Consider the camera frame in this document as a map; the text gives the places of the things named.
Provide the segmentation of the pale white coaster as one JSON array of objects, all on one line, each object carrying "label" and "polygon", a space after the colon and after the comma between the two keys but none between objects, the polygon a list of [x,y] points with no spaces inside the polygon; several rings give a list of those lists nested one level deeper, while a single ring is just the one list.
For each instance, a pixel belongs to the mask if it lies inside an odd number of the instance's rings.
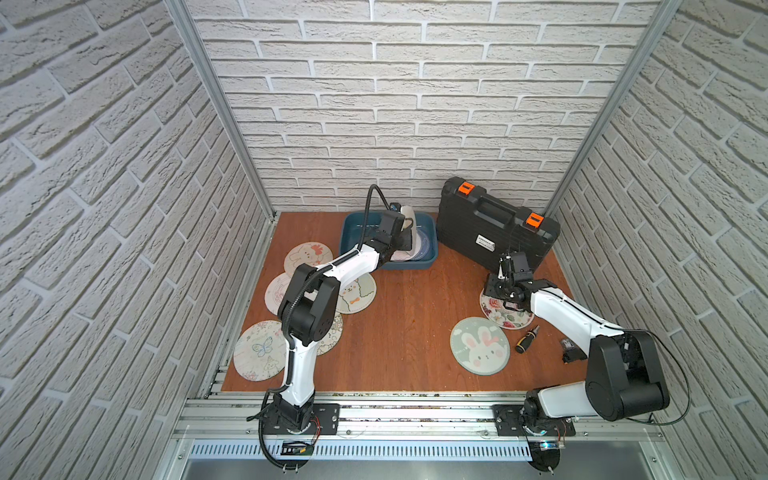
[{"label": "pale white coaster", "polygon": [[404,223],[396,239],[391,260],[406,262],[416,257],[422,247],[422,241],[418,233],[414,209],[409,205],[402,205],[399,212],[404,215]]}]

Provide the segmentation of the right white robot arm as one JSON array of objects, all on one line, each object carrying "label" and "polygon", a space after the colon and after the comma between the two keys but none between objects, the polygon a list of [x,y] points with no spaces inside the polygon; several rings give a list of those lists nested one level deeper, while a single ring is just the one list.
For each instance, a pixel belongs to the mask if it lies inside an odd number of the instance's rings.
[{"label": "right white robot arm", "polygon": [[523,252],[500,257],[484,293],[547,321],[586,355],[585,380],[528,392],[520,412],[527,426],[570,417],[617,421],[669,406],[669,390],[651,332],[610,323],[550,281],[534,279]]}]

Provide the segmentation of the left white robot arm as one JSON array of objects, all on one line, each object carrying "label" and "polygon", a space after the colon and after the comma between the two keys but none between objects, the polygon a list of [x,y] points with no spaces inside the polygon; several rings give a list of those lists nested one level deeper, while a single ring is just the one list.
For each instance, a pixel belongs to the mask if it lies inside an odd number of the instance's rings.
[{"label": "left white robot arm", "polygon": [[398,211],[380,213],[373,229],[364,217],[361,238],[348,252],[328,263],[304,263],[294,270],[278,310],[287,351],[283,383],[273,392],[272,402],[293,423],[293,430],[309,422],[319,342],[333,324],[341,291],[388,263],[396,251],[409,249],[407,237],[414,227],[415,221]]}]

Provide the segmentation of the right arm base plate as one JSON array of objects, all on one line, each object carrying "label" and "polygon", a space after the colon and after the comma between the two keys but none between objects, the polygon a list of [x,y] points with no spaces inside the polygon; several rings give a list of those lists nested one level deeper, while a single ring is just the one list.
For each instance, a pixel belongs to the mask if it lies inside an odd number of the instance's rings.
[{"label": "right arm base plate", "polygon": [[558,438],[576,435],[570,418],[550,418],[534,404],[495,404],[491,407],[497,435],[500,437]]}]

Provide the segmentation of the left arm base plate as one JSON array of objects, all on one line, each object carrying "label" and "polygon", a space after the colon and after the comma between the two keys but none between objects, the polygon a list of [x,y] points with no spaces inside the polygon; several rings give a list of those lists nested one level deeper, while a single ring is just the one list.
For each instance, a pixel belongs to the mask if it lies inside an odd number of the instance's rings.
[{"label": "left arm base plate", "polygon": [[309,415],[309,423],[303,429],[291,427],[285,417],[281,417],[275,407],[268,406],[262,416],[266,435],[314,435],[320,425],[320,435],[336,435],[339,425],[341,405],[338,403],[315,403]]}]

